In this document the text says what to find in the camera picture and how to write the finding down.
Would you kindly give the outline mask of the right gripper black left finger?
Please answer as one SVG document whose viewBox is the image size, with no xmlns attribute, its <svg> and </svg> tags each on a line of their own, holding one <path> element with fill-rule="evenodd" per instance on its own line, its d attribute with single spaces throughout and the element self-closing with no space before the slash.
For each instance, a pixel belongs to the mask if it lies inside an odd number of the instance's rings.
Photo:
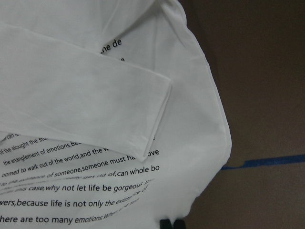
<svg viewBox="0 0 305 229">
<path fill-rule="evenodd" d="M 169 219 L 161 219 L 159 225 L 160 229 L 172 229 L 172 224 Z"/>
</svg>

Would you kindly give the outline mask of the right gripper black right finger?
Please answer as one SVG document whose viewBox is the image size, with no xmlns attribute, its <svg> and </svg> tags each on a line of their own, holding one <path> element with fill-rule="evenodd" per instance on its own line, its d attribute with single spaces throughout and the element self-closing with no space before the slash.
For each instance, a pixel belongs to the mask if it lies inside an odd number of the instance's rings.
<svg viewBox="0 0 305 229">
<path fill-rule="evenodd" d="M 177 219 L 173 223 L 173 229 L 186 229 L 185 221 L 183 219 Z"/>
</svg>

